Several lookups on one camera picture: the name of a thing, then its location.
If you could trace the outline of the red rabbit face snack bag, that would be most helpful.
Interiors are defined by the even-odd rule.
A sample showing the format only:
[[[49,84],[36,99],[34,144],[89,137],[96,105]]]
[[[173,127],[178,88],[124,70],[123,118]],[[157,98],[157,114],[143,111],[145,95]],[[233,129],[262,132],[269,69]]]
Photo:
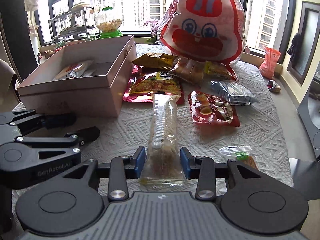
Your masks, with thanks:
[[[245,46],[245,12],[239,0],[173,0],[157,31],[172,55],[195,61],[237,63]]]

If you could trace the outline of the orange plastic bag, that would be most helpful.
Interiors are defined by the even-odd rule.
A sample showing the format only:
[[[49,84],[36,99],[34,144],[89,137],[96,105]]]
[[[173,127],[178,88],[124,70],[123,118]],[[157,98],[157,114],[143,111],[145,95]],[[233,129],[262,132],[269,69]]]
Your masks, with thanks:
[[[273,48],[264,47],[265,57],[263,63],[260,65],[259,70],[263,77],[273,80],[274,71],[277,66],[281,53]]]

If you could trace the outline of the clear round cookie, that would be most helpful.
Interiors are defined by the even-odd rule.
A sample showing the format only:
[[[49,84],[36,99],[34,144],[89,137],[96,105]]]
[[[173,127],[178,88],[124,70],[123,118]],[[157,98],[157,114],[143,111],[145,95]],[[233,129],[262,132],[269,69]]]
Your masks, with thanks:
[[[228,160],[238,160],[242,161],[246,165],[257,169],[257,165],[254,161],[254,158],[251,154],[252,148],[247,145],[233,145],[233,146],[225,146],[219,148],[220,154],[225,159]]]

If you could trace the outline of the beige covered chair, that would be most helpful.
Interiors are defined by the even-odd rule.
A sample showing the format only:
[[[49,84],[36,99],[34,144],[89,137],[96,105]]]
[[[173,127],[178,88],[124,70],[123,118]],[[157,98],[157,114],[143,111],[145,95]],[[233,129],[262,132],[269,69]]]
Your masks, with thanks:
[[[19,95],[16,90],[17,74],[4,60],[0,59],[0,109],[1,112],[12,111],[19,103]]]

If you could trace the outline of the dark framed door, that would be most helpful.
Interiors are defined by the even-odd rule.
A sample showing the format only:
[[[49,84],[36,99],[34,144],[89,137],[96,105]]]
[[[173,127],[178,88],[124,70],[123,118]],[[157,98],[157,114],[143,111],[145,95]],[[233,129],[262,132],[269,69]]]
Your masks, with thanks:
[[[294,35],[287,53],[290,61],[287,70],[303,84],[315,54],[319,38],[319,4],[302,2],[298,32]]]

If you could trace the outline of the brown bread packet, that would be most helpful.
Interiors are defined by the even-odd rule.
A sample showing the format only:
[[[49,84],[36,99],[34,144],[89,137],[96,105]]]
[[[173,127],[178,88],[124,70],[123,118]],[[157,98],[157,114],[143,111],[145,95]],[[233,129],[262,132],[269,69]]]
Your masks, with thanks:
[[[193,85],[201,85],[204,79],[237,81],[237,75],[229,65],[217,62],[197,62],[180,58],[176,65],[168,72]]]

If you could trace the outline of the red spicy strip snack bag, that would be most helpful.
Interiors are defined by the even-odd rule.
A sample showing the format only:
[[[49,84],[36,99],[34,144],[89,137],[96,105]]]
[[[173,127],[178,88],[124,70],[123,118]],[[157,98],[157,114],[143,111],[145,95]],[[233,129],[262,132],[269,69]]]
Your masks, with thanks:
[[[184,91],[178,78],[166,70],[135,65],[123,95],[125,102],[152,103],[152,94],[179,95],[178,105],[184,103]]]

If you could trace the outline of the blue pig cartoon snack packet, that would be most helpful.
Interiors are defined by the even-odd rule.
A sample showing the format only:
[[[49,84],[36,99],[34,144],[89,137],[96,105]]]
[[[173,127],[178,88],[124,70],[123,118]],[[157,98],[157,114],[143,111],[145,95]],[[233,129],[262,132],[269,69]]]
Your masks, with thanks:
[[[237,81],[210,81],[212,91],[231,105],[247,106],[259,103],[257,97]]]

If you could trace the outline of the pink cardboard box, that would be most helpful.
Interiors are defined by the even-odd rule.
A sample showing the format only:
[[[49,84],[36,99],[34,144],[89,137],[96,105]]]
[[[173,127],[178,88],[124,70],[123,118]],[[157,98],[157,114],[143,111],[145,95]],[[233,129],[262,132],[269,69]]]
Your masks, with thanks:
[[[37,67],[17,91],[24,106],[37,113],[117,117],[136,57],[133,36],[69,45]],[[63,68],[88,60],[92,75],[55,79]]]

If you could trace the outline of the red egg tart snack bag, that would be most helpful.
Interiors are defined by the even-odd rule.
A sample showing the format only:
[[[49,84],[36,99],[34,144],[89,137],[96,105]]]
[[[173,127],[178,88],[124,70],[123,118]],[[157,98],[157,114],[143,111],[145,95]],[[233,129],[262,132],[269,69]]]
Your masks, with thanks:
[[[236,109],[225,99],[201,91],[188,95],[193,123],[240,127]]]

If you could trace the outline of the silver white snack packet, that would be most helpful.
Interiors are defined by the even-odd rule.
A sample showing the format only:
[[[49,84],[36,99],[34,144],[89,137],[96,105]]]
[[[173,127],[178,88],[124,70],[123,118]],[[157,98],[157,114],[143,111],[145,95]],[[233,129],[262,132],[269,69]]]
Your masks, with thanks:
[[[93,60],[81,61],[79,63],[73,63],[63,68],[54,78],[56,80],[65,80],[72,78],[80,78],[83,76],[85,71],[93,64]]]

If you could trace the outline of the green candy dispenser globe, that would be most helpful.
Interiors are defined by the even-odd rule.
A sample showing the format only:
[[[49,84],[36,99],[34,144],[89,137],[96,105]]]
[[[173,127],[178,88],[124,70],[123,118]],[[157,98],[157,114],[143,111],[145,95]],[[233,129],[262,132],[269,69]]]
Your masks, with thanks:
[[[95,17],[95,25],[99,30],[99,38],[122,36],[122,32],[119,30],[122,22],[114,7],[104,7],[101,9]]]

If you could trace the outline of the white textured tablecloth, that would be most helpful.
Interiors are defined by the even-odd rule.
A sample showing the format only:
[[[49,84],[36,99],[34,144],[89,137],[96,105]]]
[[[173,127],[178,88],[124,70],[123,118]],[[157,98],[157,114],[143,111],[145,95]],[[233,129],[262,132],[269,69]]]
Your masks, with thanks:
[[[204,155],[223,162],[220,148],[246,145],[251,147],[254,161],[261,172],[292,186],[287,145],[272,95],[259,69],[239,61],[233,66],[239,82],[257,98],[257,103],[237,106],[239,127],[196,124],[189,103],[177,108],[177,142],[193,155]],[[62,129],[40,129],[36,137],[61,137],[67,132],[97,126],[99,138],[82,149],[82,159],[107,163],[112,158],[133,154],[139,146],[147,146],[152,119],[149,103],[123,102],[116,118],[79,118],[73,126]]]

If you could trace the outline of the yellow brown snack bag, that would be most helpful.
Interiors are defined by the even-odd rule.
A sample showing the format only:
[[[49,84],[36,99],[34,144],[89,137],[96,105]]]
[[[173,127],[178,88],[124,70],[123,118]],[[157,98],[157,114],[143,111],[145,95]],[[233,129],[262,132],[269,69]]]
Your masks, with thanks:
[[[164,53],[145,53],[132,61],[133,64],[145,68],[171,70],[178,62],[178,57]]]

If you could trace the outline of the long clear cereal bar packet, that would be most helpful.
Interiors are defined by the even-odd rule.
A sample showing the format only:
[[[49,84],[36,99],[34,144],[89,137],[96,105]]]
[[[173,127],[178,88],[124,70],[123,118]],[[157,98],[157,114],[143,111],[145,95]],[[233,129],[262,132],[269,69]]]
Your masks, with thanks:
[[[180,186],[184,175],[177,145],[180,94],[152,94],[152,120],[140,183],[152,190]]]

